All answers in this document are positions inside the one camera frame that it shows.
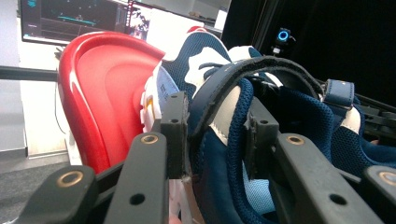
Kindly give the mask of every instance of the computer screen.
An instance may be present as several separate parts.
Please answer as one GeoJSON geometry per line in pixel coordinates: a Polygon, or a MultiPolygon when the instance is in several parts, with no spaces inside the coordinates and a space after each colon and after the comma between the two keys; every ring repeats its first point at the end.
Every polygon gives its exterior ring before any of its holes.
{"type": "Polygon", "coordinates": [[[125,33],[127,3],[107,0],[21,0],[22,41],[67,45],[96,31],[125,33]]]}

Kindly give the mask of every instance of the blue sensor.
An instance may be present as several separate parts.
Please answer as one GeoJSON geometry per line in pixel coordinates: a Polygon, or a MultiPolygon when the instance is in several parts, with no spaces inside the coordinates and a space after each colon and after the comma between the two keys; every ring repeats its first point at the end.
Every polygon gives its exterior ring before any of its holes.
{"type": "Polygon", "coordinates": [[[289,33],[286,31],[281,31],[277,34],[277,39],[286,42],[289,39],[289,33]]]}

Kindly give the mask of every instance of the bolt hole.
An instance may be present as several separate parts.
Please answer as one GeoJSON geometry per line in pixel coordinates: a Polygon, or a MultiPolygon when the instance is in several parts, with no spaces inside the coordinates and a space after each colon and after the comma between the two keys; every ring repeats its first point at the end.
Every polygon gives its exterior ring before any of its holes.
{"type": "Polygon", "coordinates": [[[288,136],[288,141],[289,143],[292,143],[294,145],[303,145],[304,144],[304,139],[298,136],[288,136]]]}
{"type": "Polygon", "coordinates": [[[331,194],[330,195],[330,200],[332,200],[334,203],[340,204],[340,205],[346,205],[347,201],[340,195],[338,194],[331,194]]]}
{"type": "Polygon", "coordinates": [[[158,141],[158,137],[157,137],[156,135],[153,135],[153,134],[151,134],[151,135],[146,135],[146,136],[143,136],[143,137],[140,139],[140,141],[141,141],[143,144],[153,144],[153,143],[156,143],[156,142],[158,141]]]}
{"type": "Polygon", "coordinates": [[[129,200],[129,203],[131,205],[139,205],[139,204],[143,203],[145,200],[146,200],[145,195],[138,193],[131,197],[131,199],[129,200]]]}

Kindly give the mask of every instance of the blue strap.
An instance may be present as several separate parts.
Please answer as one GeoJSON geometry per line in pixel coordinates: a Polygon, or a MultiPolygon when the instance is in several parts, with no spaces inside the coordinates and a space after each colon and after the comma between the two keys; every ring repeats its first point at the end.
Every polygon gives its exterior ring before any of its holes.
{"type": "Polygon", "coordinates": [[[326,82],[324,103],[334,114],[333,131],[341,125],[347,111],[353,107],[355,85],[352,82],[328,79],[326,82]]]}

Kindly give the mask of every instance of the black metal bracket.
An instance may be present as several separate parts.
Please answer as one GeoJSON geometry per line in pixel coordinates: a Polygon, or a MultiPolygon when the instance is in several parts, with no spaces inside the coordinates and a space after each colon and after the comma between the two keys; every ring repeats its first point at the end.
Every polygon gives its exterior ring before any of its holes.
{"type": "Polygon", "coordinates": [[[245,167],[249,179],[268,178],[270,148],[275,145],[279,124],[265,106],[253,97],[247,114],[247,146],[245,148],[245,167]]]}
{"type": "MultiPolygon", "coordinates": [[[[86,166],[55,172],[16,223],[166,223],[168,177],[189,174],[185,94],[171,96],[168,104],[153,132],[134,139],[124,163],[98,176],[86,166]]],[[[276,120],[257,99],[246,126],[249,177],[268,177],[281,223],[395,219],[396,170],[374,167],[359,179],[335,169],[306,137],[279,133],[276,120]]]]}
{"type": "Polygon", "coordinates": [[[281,223],[381,223],[306,137],[277,138],[270,190],[281,223]]]}

